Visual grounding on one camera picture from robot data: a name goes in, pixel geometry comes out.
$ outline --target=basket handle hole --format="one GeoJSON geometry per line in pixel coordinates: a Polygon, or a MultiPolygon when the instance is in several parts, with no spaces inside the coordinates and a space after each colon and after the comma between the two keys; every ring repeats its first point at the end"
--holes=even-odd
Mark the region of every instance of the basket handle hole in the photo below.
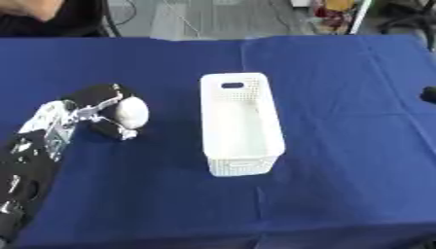
{"type": "Polygon", "coordinates": [[[221,85],[221,88],[223,89],[242,89],[243,87],[244,84],[241,82],[224,83],[221,85]]]}

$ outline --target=black object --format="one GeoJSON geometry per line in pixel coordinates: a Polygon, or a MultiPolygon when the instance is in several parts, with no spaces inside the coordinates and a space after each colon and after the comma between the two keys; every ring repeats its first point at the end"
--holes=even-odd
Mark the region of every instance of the black object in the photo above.
{"type": "Polygon", "coordinates": [[[65,0],[56,17],[42,22],[30,17],[0,16],[2,37],[99,37],[106,0],[65,0]]]}
{"type": "Polygon", "coordinates": [[[425,102],[436,104],[436,87],[426,87],[423,89],[420,99],[425,102]]]}
{"type": "Polygon", "coordinates": [[[427,39],[427,48],[430,51],[434,50],[434,31],[431,27],[436,22],[436,17],[433,16],[433,7],[436,0],[428,0],[425,6],[412,8],[400,4],[389,4],[386,6],[390,13],[400,13],[399,18],[395,18],[380,25],[379,29],[382,34],[387,34],[389,29],[395,26],[412,26],[420,28],[427,39]]]}
{"type": "Polygon", "coordinates": [[[59,161],[47,153],[45,134],[45,130],[17,134],[0,152],[0,238],[8,243],[34,218],[59,169],[59,161]],[[12,153],[23,140],[29,147],[12,153]],[[12,188],[14,176],[19,181],[12,188]]]}

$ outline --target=white ball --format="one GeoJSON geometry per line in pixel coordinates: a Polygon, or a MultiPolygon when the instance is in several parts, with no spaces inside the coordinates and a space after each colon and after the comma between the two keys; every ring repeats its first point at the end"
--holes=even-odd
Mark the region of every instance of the white ball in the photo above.
{"type": "Polygon", "coordinates": [[[144,126],[149,119],[150,111],[142,99],[129,97],[122,100],[115,111],[117,121],[127,129],[144,126]]]}

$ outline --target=black cable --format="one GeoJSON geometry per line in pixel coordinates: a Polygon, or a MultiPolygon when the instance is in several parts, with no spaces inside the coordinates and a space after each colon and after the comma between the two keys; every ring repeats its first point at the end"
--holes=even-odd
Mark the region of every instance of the black cable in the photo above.
{"type": "Polygon", "coordinates": [[[128,2],[131,6],[131,9],[133,11],[133,14],[131,14],[131,16],[129,18],[127,18],[126,20],[123,20],[121,22],[116,23],[116,26],[120,26],[120,25],[124,25],[126,23],[128,23],[129,21],[133,20],[134,18],[136,18],[136,15],[138,14],[138,10],[136,8],[136,5],[131,1],[131,0],[125,0],[126,2],[128,2]]]}
{"type": "Polygon", "coordinates": [[[123,37],[122,34],[120,33],[120,30],[118,30],[117,25],[114,22],[114,19],[112,18],[112,13],[109,8],[109,0],[102,0],[102,4],[103,4],[103,13],[106,16],[106,21],[109,29],[116,37],[123,37]]]}
{"type": "Polygon", "coordinates": [[[284,27],[286,27],[286,31],[287,34],[291,34],[292,30],[291,30],[291,26],[289,25],[289,23],[286,23],[280,15],[280,12],[278,11],[277,7],[275,6],[275,4],[273,3],[273,0],[268,0],[268,4],[270,5],[270,7],[272,8],[272,10],[274,11],[274,16],[275,19],[280,22],[280,24],[282,24],[284,27]]]}

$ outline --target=yellow object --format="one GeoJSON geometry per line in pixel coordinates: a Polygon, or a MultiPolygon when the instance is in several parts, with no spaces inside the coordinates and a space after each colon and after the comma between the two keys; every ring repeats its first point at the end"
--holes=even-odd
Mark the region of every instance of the yellow object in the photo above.
{"type": "Polygon", "coordinates": [[[354,0],[325,0],[327,10],[343,12],[352,7],[354,0]]]}

